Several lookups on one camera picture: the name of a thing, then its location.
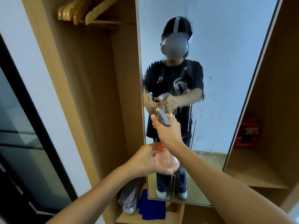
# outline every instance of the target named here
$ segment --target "wardrobe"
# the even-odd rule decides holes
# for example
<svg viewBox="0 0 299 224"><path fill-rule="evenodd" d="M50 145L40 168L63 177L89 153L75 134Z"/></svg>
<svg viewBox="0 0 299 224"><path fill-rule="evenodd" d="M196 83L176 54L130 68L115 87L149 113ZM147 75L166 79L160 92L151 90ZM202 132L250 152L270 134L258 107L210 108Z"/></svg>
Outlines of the wardrobe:
<svg viewBox="0 0 299 224"><path fill-rule="evenodd" d="M110 7L131 22L112 31L57 19L69 0L22 0L89 181L99 183L144 144L135 0ZM224 172L285 212L299 201L299 0L283 0L260 56L245 112L263 123L259 145L232 150ZM142 186L146 187L144 178ZM116 198L110 223L224 223L213 207L167 203L165 220L125 215Z"/></svg>

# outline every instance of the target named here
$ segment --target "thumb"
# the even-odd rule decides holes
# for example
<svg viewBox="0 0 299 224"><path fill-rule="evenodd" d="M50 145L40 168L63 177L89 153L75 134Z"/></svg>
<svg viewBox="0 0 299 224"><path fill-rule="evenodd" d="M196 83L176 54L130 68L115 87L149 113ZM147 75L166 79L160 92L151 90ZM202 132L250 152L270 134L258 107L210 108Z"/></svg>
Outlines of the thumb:
<svg viewBox="0 0 299 224"><path fill-rule="evenodd" d="M171 175L173 174L173 170L170 168L163 167L162 165L156 165L156 173L164 174L164 175Z"/></svg>
<svg viewBox="0 0 299 224"><path fill-rule="evenodd" d="M155 128L157 128L159 125L162 125L156 115L152 114L150 117Z"/></svg>

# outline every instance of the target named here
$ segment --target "white headset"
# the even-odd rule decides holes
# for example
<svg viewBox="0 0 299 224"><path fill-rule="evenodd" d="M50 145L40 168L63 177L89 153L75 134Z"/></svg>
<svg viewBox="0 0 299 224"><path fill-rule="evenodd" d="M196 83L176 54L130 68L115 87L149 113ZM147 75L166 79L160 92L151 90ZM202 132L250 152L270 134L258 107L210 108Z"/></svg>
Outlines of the white headset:
<svg viewBox="0 0 299 224"><path fill-rule="evenodd" d="M167 56L169 60L181 58L186 54L192 41L193 34L189 35L185 32L178 32L178 25L181 17L175 19L173 33L164 38L161 42L161 52Z"/></svg>

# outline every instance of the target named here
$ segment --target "mirror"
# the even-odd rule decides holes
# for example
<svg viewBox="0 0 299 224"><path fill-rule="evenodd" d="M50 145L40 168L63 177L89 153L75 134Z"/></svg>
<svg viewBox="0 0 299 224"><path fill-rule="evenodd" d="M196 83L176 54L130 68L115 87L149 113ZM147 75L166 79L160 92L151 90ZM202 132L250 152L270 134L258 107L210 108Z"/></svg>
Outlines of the mirror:
<svg viewBox="0 0 299 224"><path fill-rule="evenodd" d="M277 0L137 0L146 143L156 107L223 170ZM150 199L211 205L180 165L147 177Z"/></svg>

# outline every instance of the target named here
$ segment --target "sneaker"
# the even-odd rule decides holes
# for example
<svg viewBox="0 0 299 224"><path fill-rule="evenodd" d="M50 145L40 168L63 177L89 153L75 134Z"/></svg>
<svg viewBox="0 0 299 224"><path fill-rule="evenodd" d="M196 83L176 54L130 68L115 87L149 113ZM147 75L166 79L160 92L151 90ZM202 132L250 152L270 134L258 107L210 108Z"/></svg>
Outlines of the sneaker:
<svg viewBox="0 0 299 224"><path fill-rule="evenodd" d="M187 190L184 193L178 193L178 198L181 200L187 199Z"/></svg>
<svg viewBox="0 0 299 224"><path fill-rule="evenodd" d="M161 200L165 200L166 199L166 196L167 196L167 192L159 192L158 189L156 189L156 195L159 199Z"/></svg>

